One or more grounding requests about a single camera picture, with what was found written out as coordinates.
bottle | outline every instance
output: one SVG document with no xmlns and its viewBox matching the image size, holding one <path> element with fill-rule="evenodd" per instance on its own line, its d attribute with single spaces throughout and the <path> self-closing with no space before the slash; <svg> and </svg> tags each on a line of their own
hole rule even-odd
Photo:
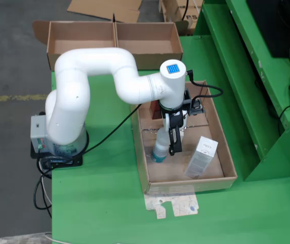
<svg viewBox="0 0 290 244">
<path fill-rule="evenodd" d="M 165 131 L 165 129 L 162 127 L 157 132 L 155 146 L 153 147 L 151 159 L 154 162 L 162 163 L 169 152 L 169 146 L 169 133 Z"/>
</svg>

open cardboard box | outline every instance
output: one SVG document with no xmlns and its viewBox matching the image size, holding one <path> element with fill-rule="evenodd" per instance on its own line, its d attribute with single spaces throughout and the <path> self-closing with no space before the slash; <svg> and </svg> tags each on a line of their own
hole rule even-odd
<svg viewBox="0 0 290 244">
<path fill-rule="evenodd" d="M 35 37 L 47 45 L 51 70 L 61 54 L 76 48 L 121 47 L 130 51 L 139 70 L 158 70 L 168 59 L 182 58 L 174 23 L 33 22 Z"/>
<path fill-rule="evenodd" d="M 210 95 L 209 89 L 186 82 L 192 97 Z M 156 133 L 163 127 L 161 119 L 152 120 L 150 103 L 143 104 L 132 116 L 132 126 L 142 191 L 145 194 L 192 193 L 231 187 L 237 173 L 212 98 L 203 98 L 205 113 L 190 116 L 184 131 L 183 151 L 168 155 L 163 163 L 151 160 Z M 206 171 L 196 179 L 184 175 L 201 136 L 218 142 L 215 156 Z"/>
<path fill-rule="evenodd" d="M 47 45 L 51 70 L 59 56 L 69 50 L 117 46 L 113 22 L 36 20 L 33 30 L 36 38 Z"/>
<path fill-rule="evenodd" d="M 157 70 L 183 50 L 174 23 L 115 23 L 117 46 L 130 51 L 139 70 Z"/>
</svg>

box flap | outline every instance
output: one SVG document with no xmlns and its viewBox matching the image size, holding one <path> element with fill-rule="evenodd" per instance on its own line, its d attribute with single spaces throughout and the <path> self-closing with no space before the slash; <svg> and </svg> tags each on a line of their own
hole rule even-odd
<svg viewBox="0 0 290 244">
<path fill-rule="evenodd" d="M 139 17 L 138 10 L 131 10 L 114 5 L 106 5 L 85 0 L 72 0 L 67 11 L 97 16 L 105 19 L 111 19 L 114 14 L 115 20 L 121 22 L 137 22 Z"/>
<path fill-rule="evenodd" d="M 138 10 L 141 4 L 141 0 L 96 0 L 99 3 L 104 3 L 106 5 L 114 5 L 126 9 L 133 9 L 133 10 Z"/>
<path fill-rule="evenodd" d="M 49 24 L 50 21 L 44 20 L 35 20 L 32 24 L 34 36 L 44 45 L 48 43 Z"/>
</svg>

green table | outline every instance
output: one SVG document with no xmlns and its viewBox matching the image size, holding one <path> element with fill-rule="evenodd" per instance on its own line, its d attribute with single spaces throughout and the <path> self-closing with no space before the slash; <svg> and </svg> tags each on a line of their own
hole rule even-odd
<svg viewBox="0 0 290 244">
<path fill-rule="evenodd" d="M 290 178 L 243 181 L 258 155 L 232 89 L 224 82 L 227 76 L 213 39 L 182 37 L 181 42 L 183 62 L 194 70 L 195 80 L 205 79 L 225 91 L 214 102 L 238 180 L 228 190 L 198 194 L 197 215 L 174 217 L 168 202 L 167 218 L 156 219 L 145 208 L 129 120 L 87 154 L 83 166 L 53 172 L 53 238 L 72 243 L 290 243 Z M 90 85 L 86 129 L 92 146 L 130 107 L 116 95 L 112 77 L 92 77 Z"/>
</svg>

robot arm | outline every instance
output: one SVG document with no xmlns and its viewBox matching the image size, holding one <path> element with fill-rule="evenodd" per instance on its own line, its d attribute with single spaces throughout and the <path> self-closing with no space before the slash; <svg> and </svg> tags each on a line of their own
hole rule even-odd
<svg viewBox="0 0 290 244">
<path fill-rule="evenodd" d="M 88 76 L 111 74 L 118 96 L 126 103 L 141 104 L 160 100 L 166 109 L 182 105 L 186 67 L 168 60 L 160 73 L 139 76 L 135 59 L 121 48 L 75 49 L 62 54 L 55 64 L 57 90 L 46 100 L 46 126 L 58 145 L 75 141 L 90 106 Z"/>
</svg>

